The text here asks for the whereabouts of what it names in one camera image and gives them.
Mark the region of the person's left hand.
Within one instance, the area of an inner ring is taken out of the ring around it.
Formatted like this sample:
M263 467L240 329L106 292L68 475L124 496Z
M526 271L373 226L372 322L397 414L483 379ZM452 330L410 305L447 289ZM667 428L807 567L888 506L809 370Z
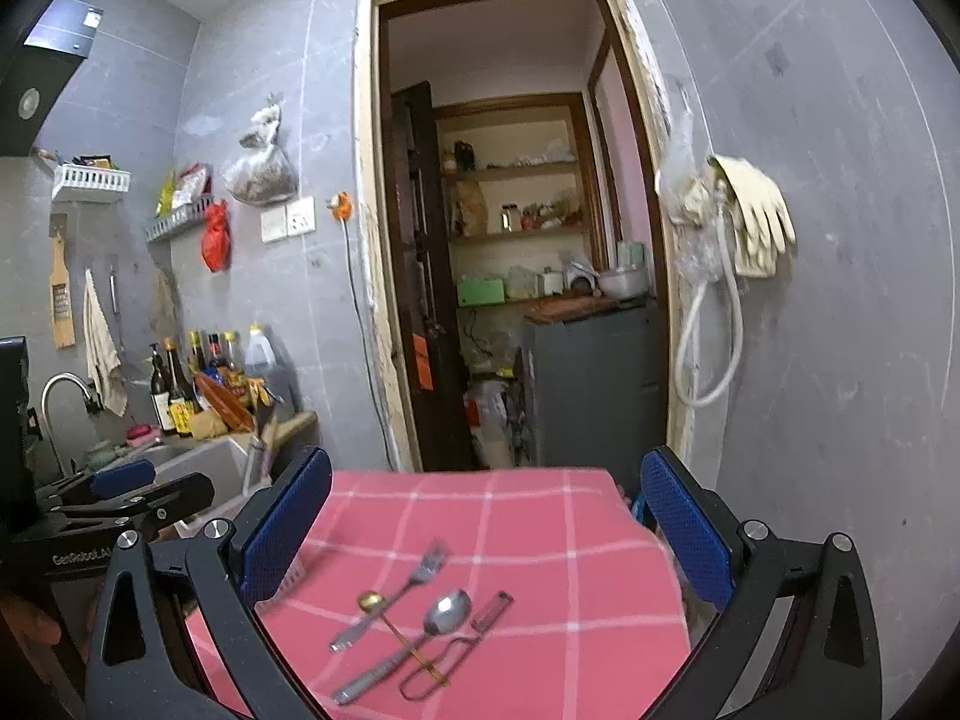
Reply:
M50 688L49 670L34 649L59 644L62 639L59 622L13 595L3 596L2 617L3 628L8 631L8 637L2 639L3 658L16 674L31 674L44 688Z

